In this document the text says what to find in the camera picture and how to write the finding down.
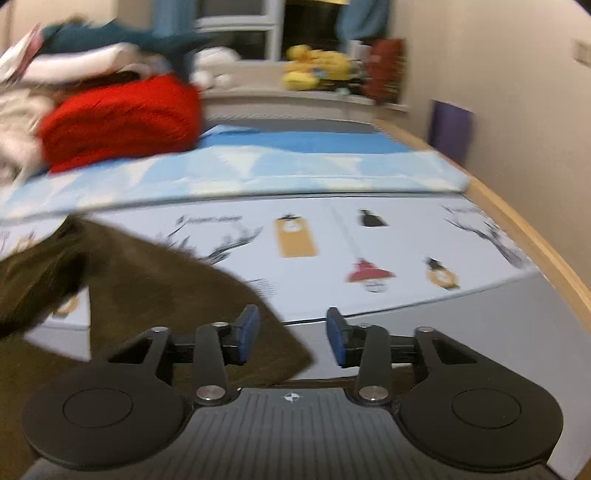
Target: red sweater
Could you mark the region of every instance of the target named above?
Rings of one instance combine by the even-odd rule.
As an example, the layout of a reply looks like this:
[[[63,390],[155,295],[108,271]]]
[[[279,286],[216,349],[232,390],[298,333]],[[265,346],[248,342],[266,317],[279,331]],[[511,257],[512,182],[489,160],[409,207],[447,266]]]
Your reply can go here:
[[[200,123],[197,90],[167,74],[76,95],[43,119],[39,136],[50,171],[58,172],[189,150]]]

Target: wall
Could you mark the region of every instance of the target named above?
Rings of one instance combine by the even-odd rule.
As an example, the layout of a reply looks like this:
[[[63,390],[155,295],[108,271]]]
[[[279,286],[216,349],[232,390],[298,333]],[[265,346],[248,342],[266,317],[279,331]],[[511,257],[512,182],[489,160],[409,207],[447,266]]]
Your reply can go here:
[[[134,28],[149,28],[151,23],[151,0],[12,0],[12,3],[11,22],[7,19],[9,6],[0,9],[0,51],[16,43],[36,23],[47,25],[73,14],[85,15],[97,24],[114,18]]]
[[[407,77],[400,103],[409,113],[384,112],[402,128],[425,138],[437,95],[450,0],[392,0],[389,36],[407,41]]]
[[[468,170],[591,285],[591,69],[572,58],[591,17],[573,0],[445,1],[434,92],[475,114]]]

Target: stuffed animal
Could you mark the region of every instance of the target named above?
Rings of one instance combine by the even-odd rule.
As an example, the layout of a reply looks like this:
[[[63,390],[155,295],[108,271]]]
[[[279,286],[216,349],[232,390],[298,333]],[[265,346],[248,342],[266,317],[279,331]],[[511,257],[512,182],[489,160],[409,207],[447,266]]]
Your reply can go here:
[[[350,79],[351,62],[337,51],[311,50],[308,45],[290,47],[286,56],[283,82],[290,90],[311,90],[322,81],[341,82]]]
[[[234,71],[240,55],[231,48],[213,47],[197,52],[193,58],[194,70],[189,82],[201,90],[208,88],[231,88]]]
[[[282,80],[288,90],[314,90],[320,83],[318,77],[307,72],[287,72]]]

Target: brown blanket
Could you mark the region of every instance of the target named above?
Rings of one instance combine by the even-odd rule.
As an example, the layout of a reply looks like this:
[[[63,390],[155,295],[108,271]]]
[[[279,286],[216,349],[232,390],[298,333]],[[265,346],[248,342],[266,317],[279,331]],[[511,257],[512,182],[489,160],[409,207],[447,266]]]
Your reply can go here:
[[[204,323],[232,321],[256,304],[261,327],[252,359],[227,367],[230,381],[278,384],[310,363],[299,341],[230,275],[74,216],[51,237],[0,262],[0,338],[29,329],[84,285],[90,288],[92,352],[156,325],[193,333]],[[26,398],[76,363],[16,334],[0,340],[0,478],[16,478],[32,462],[20,427]]]

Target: wall outlet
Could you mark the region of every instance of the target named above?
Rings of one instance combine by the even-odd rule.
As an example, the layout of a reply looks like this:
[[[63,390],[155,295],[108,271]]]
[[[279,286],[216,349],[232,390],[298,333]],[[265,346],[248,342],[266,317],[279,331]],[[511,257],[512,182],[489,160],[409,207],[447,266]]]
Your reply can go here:
[[[575,40],[573,58],[582,65],[591,68],[591,43]]]

